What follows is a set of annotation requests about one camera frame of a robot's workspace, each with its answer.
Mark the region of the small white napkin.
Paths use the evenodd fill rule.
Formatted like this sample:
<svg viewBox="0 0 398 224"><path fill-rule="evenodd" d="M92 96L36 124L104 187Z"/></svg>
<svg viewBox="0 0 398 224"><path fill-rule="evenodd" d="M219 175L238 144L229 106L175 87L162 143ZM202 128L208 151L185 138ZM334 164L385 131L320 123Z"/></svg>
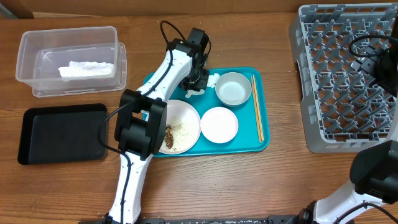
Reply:
<svg viewBox="0 0 398 224"><path fill-rule="evenodd" d="M219 80L220 75L218 73L215 73L214 75L210 75L207 81L207 88L214 88L216 85L216 82ZM190 98L191 96L196 96L196 95L202 95L205 93L205 90L201 89L199 91L195 90L188 90L187 94L185 95L185 98Z"/></svg>

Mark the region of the large white napkin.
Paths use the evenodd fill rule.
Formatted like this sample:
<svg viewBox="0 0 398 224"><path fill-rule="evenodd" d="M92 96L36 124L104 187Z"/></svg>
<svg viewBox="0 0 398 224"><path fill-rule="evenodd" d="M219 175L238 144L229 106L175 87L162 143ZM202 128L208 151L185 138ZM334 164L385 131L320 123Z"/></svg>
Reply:
<svg viewBox="0 0 398 224"><path fill-rule="evenodd" d="M59 67L62 78L78 78L110 75L114 70L113 63L106 62L74 62L70 61L67 67Z"/></svg>

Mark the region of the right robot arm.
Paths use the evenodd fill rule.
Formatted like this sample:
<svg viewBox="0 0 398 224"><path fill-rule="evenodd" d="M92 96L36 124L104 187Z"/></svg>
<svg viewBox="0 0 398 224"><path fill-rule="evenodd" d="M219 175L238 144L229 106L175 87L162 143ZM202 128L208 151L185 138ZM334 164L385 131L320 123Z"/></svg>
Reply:
<svg viewBox="0 0 398 224"><path fill-rule="evenodd" d="M369 208L380 210L397 201L397 31L350 32L352 71L341 62L318 65L315 105L308 121L326 137L343 136L341 147L362 148L349 180L329 197L312 202L289 223L351 223Z"/></svg>

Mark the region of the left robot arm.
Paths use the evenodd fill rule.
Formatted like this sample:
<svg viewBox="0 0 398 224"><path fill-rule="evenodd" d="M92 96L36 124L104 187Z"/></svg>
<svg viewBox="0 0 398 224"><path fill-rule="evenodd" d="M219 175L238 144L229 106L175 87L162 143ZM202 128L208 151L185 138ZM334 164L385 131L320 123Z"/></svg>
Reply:
<svg viewBox="0 0 398 224"><path fill-rule="evenodd" d="M166 56L150 80L138 90L125 90L114 138L121 168L114 203L103 223L136 223L141 214L141 194L150 160L165 137L167 101L177 87L203 94L208 83L204 66L211 50L205 31L193 28L187 38L167 42Z"/></svg>

